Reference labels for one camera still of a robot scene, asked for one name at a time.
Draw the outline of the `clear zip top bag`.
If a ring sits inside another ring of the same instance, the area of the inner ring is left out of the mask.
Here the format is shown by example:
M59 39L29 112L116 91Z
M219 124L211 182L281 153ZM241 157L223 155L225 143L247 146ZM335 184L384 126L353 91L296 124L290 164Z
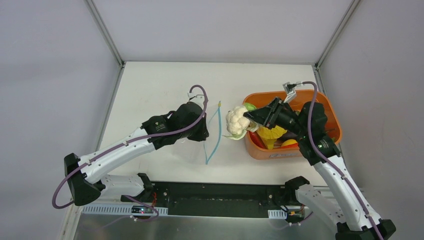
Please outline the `clear zip top bag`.
M177 150L181 150L179 156L183 161L200 165L209 165L214 155L218 152L223 134L223 114L222 101L212 105L212 109L207 111L206 128L209 137L205 141L195 142L187 139L178 141Z

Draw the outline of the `white cauliflower toy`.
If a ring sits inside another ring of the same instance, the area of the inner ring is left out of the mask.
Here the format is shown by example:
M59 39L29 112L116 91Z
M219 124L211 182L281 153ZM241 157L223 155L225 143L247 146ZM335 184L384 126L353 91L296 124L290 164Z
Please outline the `white cauliflower toy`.
M248 132L255 132L260 126L244 117L244 113L255 109L255 105L245 102L243 105L236 106L230 110L225 117L226 130L229 135L224 137L231 140L241 140Z

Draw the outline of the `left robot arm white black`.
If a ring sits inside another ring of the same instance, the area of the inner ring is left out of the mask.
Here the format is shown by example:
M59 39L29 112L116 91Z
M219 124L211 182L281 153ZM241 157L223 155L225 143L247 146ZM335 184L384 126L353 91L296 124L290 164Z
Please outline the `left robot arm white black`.
M100 197L119 196L124 202L147 202L153 186L145 173L111 175L110 172L141 155L175 144L180 139L205 141L206 106L188 101L177 110L156 115L118 142L81 157L70 153L64 158L65 182L73 204L84 206Z

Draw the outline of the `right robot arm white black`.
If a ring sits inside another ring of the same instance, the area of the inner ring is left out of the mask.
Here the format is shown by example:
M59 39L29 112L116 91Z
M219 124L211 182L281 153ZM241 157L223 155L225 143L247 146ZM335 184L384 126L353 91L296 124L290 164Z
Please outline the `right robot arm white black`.
M337 240L387 240L396 231L392 220L382 219L351 178L344 159L326 133L325 107L314 100L300 113L276 97L268 105L245 112L244 117L272 129L281 127L296 134L300 153L324 179L337 204L321 196L303 176L285 183L284 200L301 203L335 230Z

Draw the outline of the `yellow napa cabbage toy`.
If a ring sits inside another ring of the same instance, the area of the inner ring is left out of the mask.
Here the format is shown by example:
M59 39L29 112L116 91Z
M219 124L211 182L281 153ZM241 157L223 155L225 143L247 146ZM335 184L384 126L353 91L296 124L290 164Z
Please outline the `yellow napa cabbage toy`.
M280 126L275 126L272 129L261 126L256 130L257 135L268 150L272 150L274 148L274 143L287 132L286 129Z

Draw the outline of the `orange plastic basket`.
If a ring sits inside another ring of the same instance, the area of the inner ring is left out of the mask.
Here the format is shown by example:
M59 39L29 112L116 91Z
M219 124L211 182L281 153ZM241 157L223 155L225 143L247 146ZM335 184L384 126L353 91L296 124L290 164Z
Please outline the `orange plastic basket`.
M286 93L283 91L274 92L259 92L252 93L245 98L246 103L253 104L258 108L262 108L268 105L276 97L281 98L282 102L286 98ZM332 154L337 152L336 146L342 139L342 129L339 121L334 113L332 104L329 99L321 92L314 92L312 89L302 89L297 91L297 96L290 103L290 107L299 113L306 102L321 103L324 106L324 111L327 116L327 123L325 124L325 130L328 134L328 145L327 146L316 146L318 150L324 154L327 158L331 157ZM298 141L298 147L292 148L281 148L281 146L275 146L273 149L262 149L258 148L251 140L250 136L246 139L246 148L251 157L257 160L268 160L278 158L291 158L291 157L305 157L308 160L316 159L317 155L309 144L300 144Z

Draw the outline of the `yellow banana toy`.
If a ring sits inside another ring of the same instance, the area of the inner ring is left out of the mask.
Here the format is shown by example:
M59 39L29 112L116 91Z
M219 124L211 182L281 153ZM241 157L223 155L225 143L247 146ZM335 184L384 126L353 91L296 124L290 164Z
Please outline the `yellow banana toy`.
M281 148L295 148L298 147L298 142L295 139L288 139L284 141L281 146Z

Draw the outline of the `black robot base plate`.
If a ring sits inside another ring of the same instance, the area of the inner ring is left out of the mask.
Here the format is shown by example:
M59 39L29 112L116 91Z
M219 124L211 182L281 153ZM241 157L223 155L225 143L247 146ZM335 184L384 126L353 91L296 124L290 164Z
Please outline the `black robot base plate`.
M138 201L168 209L171 216L267 218L301 203L284 185L154 181Z

